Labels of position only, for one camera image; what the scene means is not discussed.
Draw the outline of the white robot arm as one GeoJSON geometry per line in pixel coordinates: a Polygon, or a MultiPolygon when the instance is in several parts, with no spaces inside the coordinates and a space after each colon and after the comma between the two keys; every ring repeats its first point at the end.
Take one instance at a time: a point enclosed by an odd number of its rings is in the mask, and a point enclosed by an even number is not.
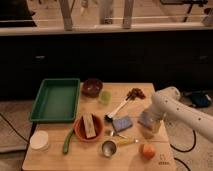
{"type": "Polygon", "coordinates": [[[142,112],[141,124],[158,131],[160,121],[171,115],[213,143],[213,116],[181,103],[180,97],[180,91],[173,86],[154,92],[151,105],[142,112]]]}

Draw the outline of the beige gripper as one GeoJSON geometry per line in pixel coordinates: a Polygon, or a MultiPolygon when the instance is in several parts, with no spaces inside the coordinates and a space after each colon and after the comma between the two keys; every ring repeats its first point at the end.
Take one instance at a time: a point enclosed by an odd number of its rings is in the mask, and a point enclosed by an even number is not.
{"type": "Polygon", "coordinates": [[[146,138],[146,139],[151,139],[153,138],[158,132],[159,132],[159,129],[161,127],[161,121],[160,120],[153,120],[153,126],[151,129],[148,129],[146,127],[143,126],[143,136],[146,138]]]}

